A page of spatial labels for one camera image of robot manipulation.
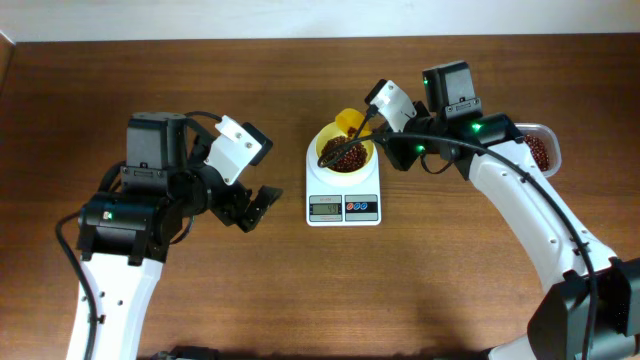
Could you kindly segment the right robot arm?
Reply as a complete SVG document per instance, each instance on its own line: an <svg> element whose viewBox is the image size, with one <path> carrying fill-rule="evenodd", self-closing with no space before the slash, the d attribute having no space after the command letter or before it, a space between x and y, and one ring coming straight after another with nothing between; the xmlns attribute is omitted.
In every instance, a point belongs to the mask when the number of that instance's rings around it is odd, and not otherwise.
<svg viewBox="0 0 640 360"><path fill-rule="evenodd" d="M481 359L626 359L639 353L639 262L598 240L549 184L504 113L484 114L468 64L422 73L427 101L380 80L365 102L385 119L379 144L408 170L438 154L496 207L532 261L545 297L524 336Z"/></svg>

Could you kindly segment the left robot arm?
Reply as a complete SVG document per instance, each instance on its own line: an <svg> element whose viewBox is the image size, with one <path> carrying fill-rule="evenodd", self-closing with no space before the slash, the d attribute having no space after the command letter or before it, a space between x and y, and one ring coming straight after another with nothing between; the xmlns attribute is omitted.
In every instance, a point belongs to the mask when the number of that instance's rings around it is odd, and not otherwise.
<svg viewBox="0 0 640 360"><path fill-rule="evenodd" d="M134 359L154 289L171 246L190 233L196 216L252 231L281 196L257 192L238 178L271 150L252 124L216 116L214 133L199 112L137 112L127 126L127 155L103 177L95 195L72 214L75 247L56 237L79 280L67 358Z"/></svg>

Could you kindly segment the red adzuki beans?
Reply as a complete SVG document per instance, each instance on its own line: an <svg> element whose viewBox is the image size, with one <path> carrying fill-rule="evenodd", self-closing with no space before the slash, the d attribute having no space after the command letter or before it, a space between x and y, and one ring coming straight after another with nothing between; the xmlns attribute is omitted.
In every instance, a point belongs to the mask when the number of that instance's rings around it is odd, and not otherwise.
<svg viewBox="0 0 640 360"><path fill-rule="evenodd" d="M351 173L364 167L369 152L364 140L355 137L355 130L351 128L350 131L351 137L337 136L324 145L318 159L319 167L340 173ZM523 141L529 147L536 166L542 172L550 171L552 162L542 138L525 134Z"/></svg>

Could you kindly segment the yellow measuring scoop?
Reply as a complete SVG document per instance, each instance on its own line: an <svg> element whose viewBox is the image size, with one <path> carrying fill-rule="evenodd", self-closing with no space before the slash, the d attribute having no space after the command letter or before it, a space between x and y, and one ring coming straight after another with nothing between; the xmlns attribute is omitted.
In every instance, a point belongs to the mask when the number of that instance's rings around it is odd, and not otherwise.
<svg viewBox="0 0 640 360"><path fill-rule="evenodd" d="M364 120L363 113L353 108L346 108L335 117L335 124L348 138L353 139Z"/></svg>

